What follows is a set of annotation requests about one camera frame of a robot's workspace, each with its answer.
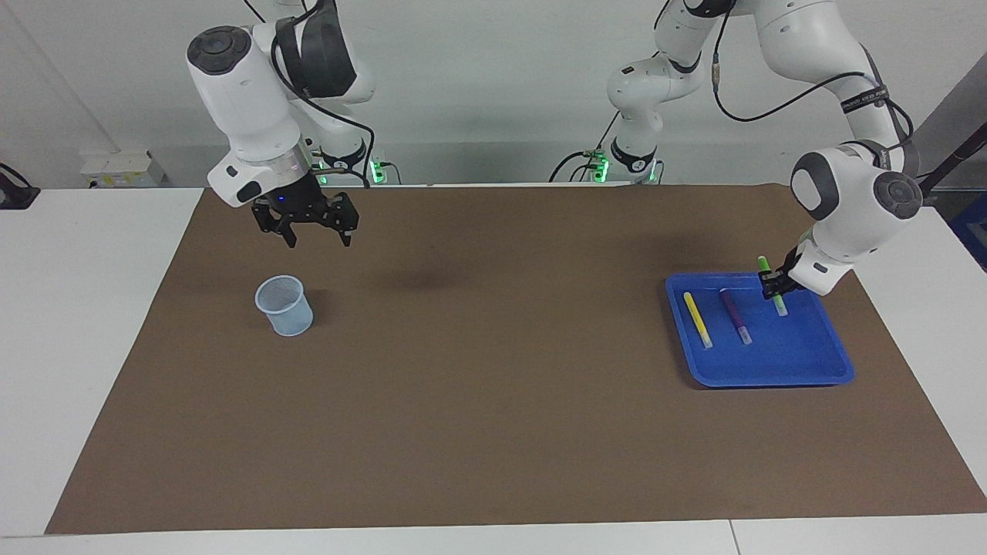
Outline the pale blue mesh pen cup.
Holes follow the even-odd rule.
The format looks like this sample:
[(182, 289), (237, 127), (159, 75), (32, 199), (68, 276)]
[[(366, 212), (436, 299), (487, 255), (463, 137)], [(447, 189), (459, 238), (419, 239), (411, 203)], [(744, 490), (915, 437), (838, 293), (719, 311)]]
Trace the pale blue mesh pen cup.
[(299, 336), (314, 322), (304, 285), (293, 275), (275, 275), (261, 282), (254, 293), (254, 305), (278, 336)]

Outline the black table clamp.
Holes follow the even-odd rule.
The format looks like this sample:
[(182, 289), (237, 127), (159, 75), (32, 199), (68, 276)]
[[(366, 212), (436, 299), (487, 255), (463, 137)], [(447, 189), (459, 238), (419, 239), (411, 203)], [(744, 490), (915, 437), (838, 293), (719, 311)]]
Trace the black table clamp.
[(28, 210), (39, 194), (39, 187), (34, 187), (20, 172), (0, 162), (0, 210)]

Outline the white wall socket box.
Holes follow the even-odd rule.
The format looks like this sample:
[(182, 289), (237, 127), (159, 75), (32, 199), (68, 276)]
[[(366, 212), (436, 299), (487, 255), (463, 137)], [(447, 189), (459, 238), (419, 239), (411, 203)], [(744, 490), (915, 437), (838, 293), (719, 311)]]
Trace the white wall socket box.
[(86, 187), (159, 187), (166, 174), (149, 151), (85, 158), (80, 170)]

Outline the purple highlighter pen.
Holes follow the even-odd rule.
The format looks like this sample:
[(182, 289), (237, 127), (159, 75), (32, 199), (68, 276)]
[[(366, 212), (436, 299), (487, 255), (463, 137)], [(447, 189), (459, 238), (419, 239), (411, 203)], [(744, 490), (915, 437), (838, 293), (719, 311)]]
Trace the purple highlighter pen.
[(753, 344), (753, 338), (751, 337), (750, 330), (748, 330), (743, 320), (743, 316), (741, 315), (736, 302), (733, 300), (733, 296), (731, 295), (730, 290), (726, 288), (720, 288), (719, 298), (720, 301), (723, 303), (723, 306), (725, 306), (727, 315), (729, 316), (731, 324), (733, 324), (734, 330), (737, 331), (740, 340), (743, 342), (744, 345)]

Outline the blue plastic tray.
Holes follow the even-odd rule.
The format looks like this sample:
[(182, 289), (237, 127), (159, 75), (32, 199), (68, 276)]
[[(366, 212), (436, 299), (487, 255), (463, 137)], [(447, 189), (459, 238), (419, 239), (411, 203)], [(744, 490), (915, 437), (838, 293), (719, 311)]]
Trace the blue plastic tray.
[[(785, 295), (787, 316), (763, 298), (755, 273), (679, 273), (664, 281), (687, 368), (710, 388), (829, 386), (854, 378), (854, 368), (819, 296), (811, 291)], [(720, 301), (729, 289), (750, 330), (744, 345)], [(705, 350), (682, 298), (694, 295), (712, 337)]]

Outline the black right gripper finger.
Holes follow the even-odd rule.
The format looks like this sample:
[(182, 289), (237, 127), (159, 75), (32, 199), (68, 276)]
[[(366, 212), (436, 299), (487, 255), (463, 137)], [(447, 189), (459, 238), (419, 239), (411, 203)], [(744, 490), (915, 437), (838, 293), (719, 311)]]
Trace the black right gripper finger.
[(253, 215), (261, 232), (278, 235), (285, 240), (289, 248), (295, 248), (297, 236), (291, 227), (293, 224), (291, 214), (275, 217), (275, 212), (272, 212), (269, 203), (253, 203)]
[(327, 199), (325, 226), (338, 233), (345, 248), (350, 247), (353, 232), (359, 228), (359, 212), (347, 193), (338, 193)]

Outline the blue crate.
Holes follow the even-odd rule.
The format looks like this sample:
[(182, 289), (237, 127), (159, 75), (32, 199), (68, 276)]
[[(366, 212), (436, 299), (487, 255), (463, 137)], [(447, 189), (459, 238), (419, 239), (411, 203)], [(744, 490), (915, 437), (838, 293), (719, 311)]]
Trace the blue crate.
[(987, 192), (948, 219), (948, 227), (987, 273)]

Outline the green highlighter pen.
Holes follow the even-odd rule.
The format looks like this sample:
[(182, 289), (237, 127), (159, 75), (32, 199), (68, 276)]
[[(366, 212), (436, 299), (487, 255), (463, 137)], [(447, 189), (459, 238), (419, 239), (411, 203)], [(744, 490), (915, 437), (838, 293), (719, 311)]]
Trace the green highlighter pen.
[[(760, 255), (757, 258), (757, 264), (759, 270), (759, 277), (764, 278), (764, 277), (768, 277), (769, 274), (772, 274), (773, 269), (771, 267), (771, 264), (768, 262), (767, 257)], [(780, 294), (772, 294), (770, 295), (770, 299), (774, 303), (776, 313), (780, 317), (787, 316), (787, 306), (785, 305), (785, 301), (783, 301), (783, 296)]]

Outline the brown table mat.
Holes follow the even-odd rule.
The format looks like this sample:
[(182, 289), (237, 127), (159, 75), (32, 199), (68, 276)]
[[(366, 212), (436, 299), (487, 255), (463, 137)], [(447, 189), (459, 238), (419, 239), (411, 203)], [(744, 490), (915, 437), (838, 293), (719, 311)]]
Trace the brown table mat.
[[(47, 533), (987, 512), (855, 277), (850, 384), (689, 378), (664, 281), (786, 252), (786, 187), (350, 196), (350, 248), (289, 249), (202, 194)], [(254, 305), (275, 275), (299, 336)]]

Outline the black stand pole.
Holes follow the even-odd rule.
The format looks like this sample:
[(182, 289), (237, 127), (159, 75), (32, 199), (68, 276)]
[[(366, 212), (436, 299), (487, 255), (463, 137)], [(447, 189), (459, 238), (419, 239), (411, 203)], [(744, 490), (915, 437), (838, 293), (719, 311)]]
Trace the black stand pole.
[(985, 145), (987, 145), (987, 122), (980, 124), (978, 129), (973, 131), (972, 135), (967, 137), (962, 144), (959, 144), (959, 147), (955, 148), (955, 151), (952, 151), (952, 154), (949, 154), (933, 171), (918, 176), (919, 187), (924, 194), (924, 207), (934, 206), (934, 187), (938, 186), (960, 164), (976, 155)]

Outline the yellow highlighter pen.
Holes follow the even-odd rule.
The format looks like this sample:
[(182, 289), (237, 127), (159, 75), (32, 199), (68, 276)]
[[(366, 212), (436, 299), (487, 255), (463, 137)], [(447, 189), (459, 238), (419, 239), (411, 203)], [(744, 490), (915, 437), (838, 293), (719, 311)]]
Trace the yellow highlighter pen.
[(711, 348), (713, 347), (712, 337), (711, 334), (709, 333), (708, 327), (706, 327), (704, 318), (702, 318), (702, 314), (694, 298), (694, 295), (691, 294), (690, 291), (685, 291), (684, 294), (682, 295), (682, 298), (686, 304), (688, 313), (693, 321), (693, 324), (696, 327), (696, 330), (700, 336), (702, 347), (705, 350), (711, 350)]

